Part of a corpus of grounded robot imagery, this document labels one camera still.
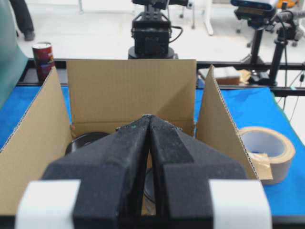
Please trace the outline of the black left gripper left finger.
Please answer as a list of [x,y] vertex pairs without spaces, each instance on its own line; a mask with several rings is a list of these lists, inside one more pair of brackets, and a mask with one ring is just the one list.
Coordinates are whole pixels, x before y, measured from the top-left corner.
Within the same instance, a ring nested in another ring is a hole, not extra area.
[[18,229],[117,229],[141,213],[151,118],[51,162],[28,184],[18,207]]

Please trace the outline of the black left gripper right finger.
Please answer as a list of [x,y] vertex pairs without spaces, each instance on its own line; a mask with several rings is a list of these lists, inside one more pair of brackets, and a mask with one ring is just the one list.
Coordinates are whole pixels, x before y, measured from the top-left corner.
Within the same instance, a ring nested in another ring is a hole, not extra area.
[[157,214],[169,229],[269,229],[261,183],[243,165],[152,116]]

